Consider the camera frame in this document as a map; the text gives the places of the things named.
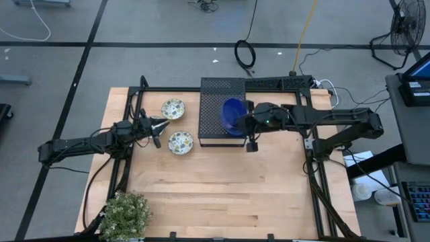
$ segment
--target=white flowers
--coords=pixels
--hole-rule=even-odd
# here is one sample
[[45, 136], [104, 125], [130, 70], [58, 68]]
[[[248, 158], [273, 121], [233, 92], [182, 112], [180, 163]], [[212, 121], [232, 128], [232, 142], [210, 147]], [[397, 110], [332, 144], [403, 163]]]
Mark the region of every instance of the white flowers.
[[148, 200], [143, 195], [117, 192], [108, 201], [101, 224], [101, 239], [128, 241], [144, 235], [151, 218]]

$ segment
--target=wooden tabletop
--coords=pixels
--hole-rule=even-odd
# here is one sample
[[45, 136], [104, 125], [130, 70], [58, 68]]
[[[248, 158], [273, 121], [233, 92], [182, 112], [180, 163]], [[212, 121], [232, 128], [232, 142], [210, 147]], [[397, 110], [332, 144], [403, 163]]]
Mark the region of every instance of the wooden tabletop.
[[[128, 88], [111, 88], [101, 127], [122, 119]], [[326, 90], [311, 90], [314, 108], [331, 108]], [[160, 136], [162, 147], [150, 141], [146, 148], [135, 146], [128, 191], [142, 193], [150, 202], [153, 219], [147, 237], [264, 239], [318, 239], [308, 176], [303, 172], [304, 147], [297, 132], [272, 132], [259, 138], [259, 151], [245, 148], [200, 147], [198, 143], [198, 92], [145, 92], [142, 106], [148, 116], [160, 116], [162, 104], [170, 98], [186, 104], [186, 112], [168, 125]], [[274, 104], [296, 104], [290, 93], [247, 93], [247, 99]], [[194, 137], [193, 149], [174, 155], [167, 141], [175, 131]], [[318, 127], [321, 138], [336, 133], [334, 126]], [[108, 159], [95, 155], [89, 179]], [[333, 151], [331, 159], [343, 162]], [[88, 197], [87, 224], [105, 204], [113, 161], [95, 178]], [[345, 168], [325, 163], [331, 201], [351, 230], [359, 226]], [[329, 234], [327, 215], [321, 204], [324, 230]], [[82, 231], [82, 207], [76, 225]]]

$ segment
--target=decorative plate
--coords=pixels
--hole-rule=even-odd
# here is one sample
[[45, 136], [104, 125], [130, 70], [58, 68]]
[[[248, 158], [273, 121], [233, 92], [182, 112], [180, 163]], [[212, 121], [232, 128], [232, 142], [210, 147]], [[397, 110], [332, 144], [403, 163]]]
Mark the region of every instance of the decorative plate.
[[163, 104], [161, 111], [167, 119], [175, 120], [185, 113], [185, 104], [179, 99], [172, 98]]
[[169, 138], [169, 150], [175, 155], [188, 153], [193, 144], [193, 137], [185, 131], [174, 132]]
[[153, 119], [161, 119], [161, 117], [158, 117], [158, 116], [151, 116], [151, 117], [149, 117], [149, 118], [153, 118]]

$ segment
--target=black metal box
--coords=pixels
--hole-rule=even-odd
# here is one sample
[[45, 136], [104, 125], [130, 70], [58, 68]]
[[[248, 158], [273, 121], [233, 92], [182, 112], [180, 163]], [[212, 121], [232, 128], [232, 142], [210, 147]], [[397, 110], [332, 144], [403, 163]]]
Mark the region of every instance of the black metal box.
[[230, 98], [245, 101], [245, 79], [202, 78], [198, 138], [201, 147], [243, 147], [246, 136], [233, 136], [223, 127], [221, 107]]

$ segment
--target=keyboard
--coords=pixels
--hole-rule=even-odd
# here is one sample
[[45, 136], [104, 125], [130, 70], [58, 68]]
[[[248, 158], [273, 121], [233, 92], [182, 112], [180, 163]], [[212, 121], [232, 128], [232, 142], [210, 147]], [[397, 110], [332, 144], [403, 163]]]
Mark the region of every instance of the keyboard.
[[430, 222], [430, 183], [403, 182], [406, 198], [415, 222]]
[[266, 77], [253, 78], [245, 81], [246, 89], [271, 89], [271, 90], [297, 90], [299, 88], [309, 88], [312, 83], [312, 76], [295, 77]]

